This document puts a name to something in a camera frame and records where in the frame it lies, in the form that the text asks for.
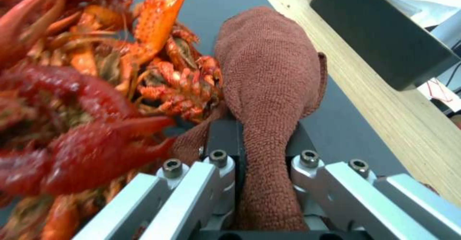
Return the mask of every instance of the crawfish claw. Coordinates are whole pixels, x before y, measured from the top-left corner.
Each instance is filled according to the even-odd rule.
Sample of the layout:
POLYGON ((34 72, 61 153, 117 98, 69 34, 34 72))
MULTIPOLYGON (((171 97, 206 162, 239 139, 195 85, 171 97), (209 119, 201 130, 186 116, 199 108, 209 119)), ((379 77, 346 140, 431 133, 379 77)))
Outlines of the crawfish claw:
POLYGON ((7 68, 26 56, 36 41, 45 34, 47 28, 64 10, 64 0, 55 0, 54 5, 28 28, 32 15, 51 0, 23 0, 0 18, 0 48, 8 48, 0 52, 2 67, 7 68))

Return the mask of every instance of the crawfish tail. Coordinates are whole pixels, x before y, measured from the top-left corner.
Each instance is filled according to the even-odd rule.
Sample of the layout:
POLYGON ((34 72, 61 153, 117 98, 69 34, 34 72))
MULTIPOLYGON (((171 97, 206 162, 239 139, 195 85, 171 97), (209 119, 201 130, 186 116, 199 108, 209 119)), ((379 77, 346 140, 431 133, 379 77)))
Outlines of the crawfish tail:
POLYGON ((73 195, 58 196, 46 218, 42 240, 71 239, 80 225, 79 209, 73 195))

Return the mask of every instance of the cable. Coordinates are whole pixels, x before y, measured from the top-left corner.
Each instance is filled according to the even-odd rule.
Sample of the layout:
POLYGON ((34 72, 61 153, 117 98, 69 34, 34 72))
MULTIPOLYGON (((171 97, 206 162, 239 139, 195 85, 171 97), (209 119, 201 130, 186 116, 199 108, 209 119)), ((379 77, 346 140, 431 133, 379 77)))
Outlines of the cable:
POLYGON ((458 63, 458 65, 455 67, 455 69, 453 70, 453 72, 451 73, 451 76, 450 78, 448 79, 448 82, 445 84, 445 87, 448 87, 448 85, 450 84, 451 80, 453 79, 453 77, 455 76, 455 73, 456 71, 458 70, 458 68, 461 66, 461 62, 458 63))

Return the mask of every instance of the pile of crawfish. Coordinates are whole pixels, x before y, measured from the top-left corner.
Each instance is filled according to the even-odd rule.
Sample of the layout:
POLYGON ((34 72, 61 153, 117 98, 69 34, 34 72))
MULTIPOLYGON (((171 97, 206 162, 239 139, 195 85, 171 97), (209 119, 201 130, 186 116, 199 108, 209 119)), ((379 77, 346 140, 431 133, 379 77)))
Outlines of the pile of crawfish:
POLYGON ((222 100, 184 0, 0 0, 0 239, 70 239, 222 100))

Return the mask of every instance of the metal bar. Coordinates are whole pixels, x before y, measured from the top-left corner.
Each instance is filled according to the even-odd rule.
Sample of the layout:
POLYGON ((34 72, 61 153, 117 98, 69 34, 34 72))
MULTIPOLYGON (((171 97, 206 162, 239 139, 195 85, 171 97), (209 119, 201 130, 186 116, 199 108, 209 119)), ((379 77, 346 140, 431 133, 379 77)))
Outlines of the metal bar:
POLYGON ((406 174, 378 179, 374 186, 440 239, 461 239, 461 210, 406 174))
POLYGON ((131 239, 141 223, 153 219, 169 194, 165 180, 138 174, 74 240, 131 239))
POLYGON ((218 169, 195 162, 140 240, 188 239, 207 224, 222 191, 218 169))
MULTIPOLYGON (((299 163, 299 156, 293 162, 299 163)), ((311 194, 339 229, 363 226, 375 239, 435 239, 346 163, 319 168, 312 177, 295 163, 291 179, 311 194)))

